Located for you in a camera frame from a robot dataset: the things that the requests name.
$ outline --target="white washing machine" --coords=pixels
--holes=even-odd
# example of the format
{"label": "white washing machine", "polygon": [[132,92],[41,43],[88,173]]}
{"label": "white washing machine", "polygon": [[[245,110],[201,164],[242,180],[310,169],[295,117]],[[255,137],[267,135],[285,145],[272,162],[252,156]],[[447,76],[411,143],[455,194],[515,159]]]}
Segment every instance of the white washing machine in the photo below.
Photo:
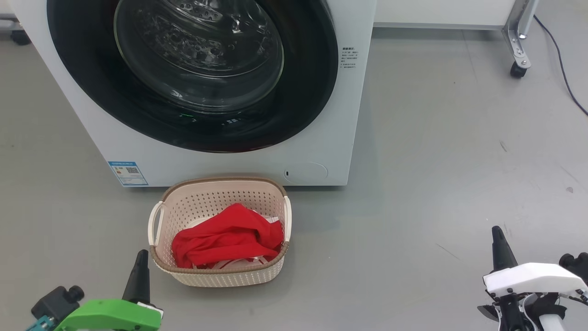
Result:
{"label": "white washing machine", "polygon": [[376,0],[12,6],[123,186],[347,184]]}

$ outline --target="floor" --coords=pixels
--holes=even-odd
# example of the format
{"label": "floor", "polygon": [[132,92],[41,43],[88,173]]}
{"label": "floor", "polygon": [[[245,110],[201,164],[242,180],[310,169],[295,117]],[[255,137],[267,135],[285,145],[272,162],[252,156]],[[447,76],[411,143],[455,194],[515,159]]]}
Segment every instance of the floor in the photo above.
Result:
{"label": "floor", "polygon": [[[588,5],[537,16],[588,105]],[[516,80],[498,33],[375,30],[349,185],[290,189],[291,250],[268,284],[193,289],[151,265],[162,330],[496,330],[476,310],[491,226],[519,262],[588,250],[588,118],[538,25],[524,45]],[[120,187],[34,47],[0,54],[0,320],[18,330],[58,285],[120,297],[162,190]]]}

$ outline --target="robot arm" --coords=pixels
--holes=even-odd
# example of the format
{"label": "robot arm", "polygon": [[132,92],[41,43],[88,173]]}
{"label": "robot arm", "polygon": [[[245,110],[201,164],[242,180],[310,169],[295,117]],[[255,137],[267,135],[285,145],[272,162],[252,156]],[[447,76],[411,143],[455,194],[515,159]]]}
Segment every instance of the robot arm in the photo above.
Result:
{"label": "robot arm", "polygon": [[500,227],[492,228],[494,270],[484,276],[495,301],[478,309],[499,322],[500,331],[564,331],[566,308],[559,297],[588,306],[588,254],[567,254],[559,264],[518,265]]}
{"label": "robot arm", "polygon": [[90,300],[80,306],[82,289],[56,288],[31,309],[38,320],[27,331],[159,330],[163,310],[151,303],[148,260],[146,250],[137,254],[122,300]]}

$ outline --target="basket rim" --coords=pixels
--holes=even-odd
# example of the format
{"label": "basket rim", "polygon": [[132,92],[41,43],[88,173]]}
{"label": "basket rim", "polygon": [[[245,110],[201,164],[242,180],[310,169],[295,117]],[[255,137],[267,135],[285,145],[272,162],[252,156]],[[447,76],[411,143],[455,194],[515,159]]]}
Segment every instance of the basket rim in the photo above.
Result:
{"label": "basket rim", "polygon": [[280,192],[282,193],[282,196],[284,196],[284,197],[288,196],[288,193],[286,192],[286,190],[284,189],[283,186],[281,186],[277,182],[275,182],[271,179],[267,179],[267,178],[262,178],[262,177],[207,177],[207,178],[197,178],[197,179],[181,181],[180,183],[175,184],[174,186],[171,186],[170,188],[168,188],[164,192],[163,196],[161,197],[161,201],[165,202],[165,200],[169,197],[170,194],[172,194],[175,190],[177,190],[183,186],[187,186],[187,185],[191,185],[191,184],[214,183],[217,181],[235,181],[235,180],[261,181],[264,183],[269,183],[269,184],[275,186],[278,190],[280,190]]}
{"label": "basket rim", "polygon": [[[271,179],[267,179],[267,178],[254,177],[254,176],[250,176],[250,177],[248,177],[248,176],[208,177],[208,178],[197,178],[197,179],[186,180],[186,181],[180,182],[178,184],[175,184],[174,186],[171,186],[170,188],[168,188],[164,192],[164,194],[161,198],[161,201],[163,201],[165,203],[165,200],[170,196],[170,194],[172,194],[175,190],[177,190],[180,187],[191,185],[191,184],[199,184],[199,183],[214,183],[217,181],[260,181],[260,182],[269,183],[269,184],[275,186],[282,193],[283,197],[288,196],[288,193],[286,192],[286,190],[284,189],[283,186],[281,186],[277,182],[275,182]],[[151,251],[151,257],[153,258],[153,261],[158,265],[158,267],[160,267],[161,269],[163,269],[164,271],[169,272],[169,273],[194,274],[194,275],[199,275],[199,274],[201,274],[201,275],[234,274],[234,273],[243,273],[243,272],[256,272],[256,271],[261,271],[261,270],[265,270],[265,269],[272,267],[274,264],[278,263],[280,260],[282,260],[284,258],[284,255],[286,255],[286,252],[288,251],[289,246],[290,246],[290,241],[284,241],[282,243],[282,249],[280,250],[280,253],[278,254],[278,256],[276,256],[269,263],[263,264],[261,266],[235,268],[235,269],[227,269],[227,270],[222,270],[222,269],[188,269],[188,268],[172,267],[172,266],[167,265],[165,262],[163,262],[159,258],[159,256],[157,255],[157,251],[155,250],[156,246],[151,246],[150,251]]]}
{"label": "basket rim", "polygon": [[288,251],[288,247],[290,246],[289,241],[284,241],[282,244],[282,249],[278,256],[276,256],[273,260],[266,264],[262,264],[261,266],[253,266],[253,267],[244,267],[244,268],[234,268],[234,269],[188,269],[188,268],[178,268],[168,266],[164,263],[159,256],[157,255],[157,251],[155,250],[155,246],[150,247],[151,251],[151,258],[158,267],[163,269],[168,273],[180,273],[180,274],[194,274],[194,275],[207,275],[207,274],[234,274],[234,273],[244,273],[244,272],[256,272],[268,269],[272,267],[274,264],[278,263],[280,260],[284,258],[286,252]]}

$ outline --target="plastic basket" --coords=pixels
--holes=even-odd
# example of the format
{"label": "plastic basket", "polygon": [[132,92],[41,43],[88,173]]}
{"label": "plastic basket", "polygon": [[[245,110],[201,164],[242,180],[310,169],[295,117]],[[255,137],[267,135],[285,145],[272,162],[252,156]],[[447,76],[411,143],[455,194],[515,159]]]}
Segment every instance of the plastic basket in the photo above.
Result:
{"label": "plastic basket", "polygon": [[[241,203],[261,215],[279,218],[284,232],[279,255],[260,266],[220,270],[178,268],[171,250],[176,234],[195,221],[204,221],[219,214],[234,203]],[[159,225],[155,232],[158,214]],[[232,287],[261,284],[274,279],[282,270],[291,230],[290,200],[279,184],[262,178],[207,178],[185,181],[165,192],[149,216],[148,238],[155,264],[181,283],[199,287]]]}

